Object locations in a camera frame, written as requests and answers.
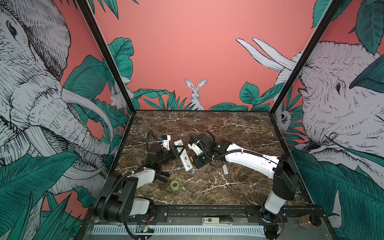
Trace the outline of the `white battery cover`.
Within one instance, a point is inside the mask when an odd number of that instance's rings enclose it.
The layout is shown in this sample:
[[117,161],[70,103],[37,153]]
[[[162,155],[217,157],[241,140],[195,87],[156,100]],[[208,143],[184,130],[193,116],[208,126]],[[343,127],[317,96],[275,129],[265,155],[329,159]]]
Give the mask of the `white battery cover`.
[[227,165],[223,165],[223,171],[224,171],[224,174],[225,174],[225,175],[228,175],[228,174],[229,174]]

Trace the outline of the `white remote control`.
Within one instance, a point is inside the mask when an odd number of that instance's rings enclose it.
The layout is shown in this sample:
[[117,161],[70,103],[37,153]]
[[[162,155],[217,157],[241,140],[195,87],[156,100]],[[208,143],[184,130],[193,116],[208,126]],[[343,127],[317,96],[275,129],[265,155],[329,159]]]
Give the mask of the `white remote control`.
[[185,171],[188,172],[188,171],[192,170],[193,165],[190,161],[190,158],[188,156],[188,153],[185,149],[185,146],[184,146],[182,140],[175,141],[174,145],[178,151],[179,157],[181,159],[181,162],[183,164]]

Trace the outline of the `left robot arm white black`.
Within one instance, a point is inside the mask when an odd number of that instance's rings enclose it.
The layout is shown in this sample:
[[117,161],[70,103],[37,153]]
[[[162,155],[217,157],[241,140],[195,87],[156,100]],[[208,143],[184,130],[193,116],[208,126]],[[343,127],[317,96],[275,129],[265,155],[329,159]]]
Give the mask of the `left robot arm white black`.
[[136,197],[140,187],[156,180],[166,183],[170,174],[162,171],[162,165],[180,157],[183,144],[165,148],[160,143],[146,146],[147,161],[143,167],[120,175],[110,174],[93,205],[93,214],[102,222],[125,222],[135,215],[154,213],[153,200]]

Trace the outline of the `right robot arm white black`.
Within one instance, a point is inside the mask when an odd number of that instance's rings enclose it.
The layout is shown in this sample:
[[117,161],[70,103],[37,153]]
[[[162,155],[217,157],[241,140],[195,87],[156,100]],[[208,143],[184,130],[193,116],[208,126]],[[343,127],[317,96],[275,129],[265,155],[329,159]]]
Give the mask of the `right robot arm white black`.
[[247,167],[273,180],[272,191],[257,212],[257,216],[266,222],[279,220],[284,204],[295,199],[300,176],[292,158],[287,155],[260,154],[228,140],[217,141],[212,133],[202,133],[197,137],[190,135],[188,147],[195,153],[191,159],[198,169],[219,161]]

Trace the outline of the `black clip object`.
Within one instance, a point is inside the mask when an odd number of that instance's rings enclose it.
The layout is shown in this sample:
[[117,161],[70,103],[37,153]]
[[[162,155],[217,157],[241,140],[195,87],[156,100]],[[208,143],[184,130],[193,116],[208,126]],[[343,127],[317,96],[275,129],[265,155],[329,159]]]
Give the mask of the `black clip object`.
[[170,178],[170,174],[167,172],[160,172],[156,175],[156,178],[163,183],[167,183]]

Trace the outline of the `green tape roll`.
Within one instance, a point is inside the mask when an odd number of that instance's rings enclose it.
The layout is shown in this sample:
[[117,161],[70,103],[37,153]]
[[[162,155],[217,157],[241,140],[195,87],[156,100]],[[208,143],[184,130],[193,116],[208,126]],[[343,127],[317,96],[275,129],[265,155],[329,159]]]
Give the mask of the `green tape roll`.
[[170,188],[173,190],[173,191],[177,191],[179,188],[180,188],[180,182],[177,181],[177,180],[173,180],[170,184]]

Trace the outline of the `white label tag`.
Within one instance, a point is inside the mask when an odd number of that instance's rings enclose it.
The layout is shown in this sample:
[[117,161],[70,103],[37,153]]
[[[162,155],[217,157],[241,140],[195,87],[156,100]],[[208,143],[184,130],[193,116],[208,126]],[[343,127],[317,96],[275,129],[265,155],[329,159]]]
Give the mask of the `white label tag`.
[[220,218],[216,218],[216,217],[202,218],[202,225],[219,226]]

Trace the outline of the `small circuit board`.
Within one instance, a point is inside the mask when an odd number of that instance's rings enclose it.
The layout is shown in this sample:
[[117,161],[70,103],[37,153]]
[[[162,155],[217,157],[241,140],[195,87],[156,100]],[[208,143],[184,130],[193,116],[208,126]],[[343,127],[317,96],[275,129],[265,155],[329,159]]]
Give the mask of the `small circuit board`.
[[155,226],[140,225],[136,229],[136,233],[139,235],[153,234],[155,232]]

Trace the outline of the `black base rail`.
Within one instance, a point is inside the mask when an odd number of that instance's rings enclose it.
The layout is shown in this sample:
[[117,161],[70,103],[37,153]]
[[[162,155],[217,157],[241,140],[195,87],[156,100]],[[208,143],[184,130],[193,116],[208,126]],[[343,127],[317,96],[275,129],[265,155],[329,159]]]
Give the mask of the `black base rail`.
[[270,224],[279,223],[280,219],[299,218],[305,215],[325,217],[320,206],[283,206],[277,217],[266,219],[257,205],[155,205],[152,215],[128,217],[128,223],[166,223],[176,218],[197,219],[203,217],[232,217],[245,218],[249,223]]

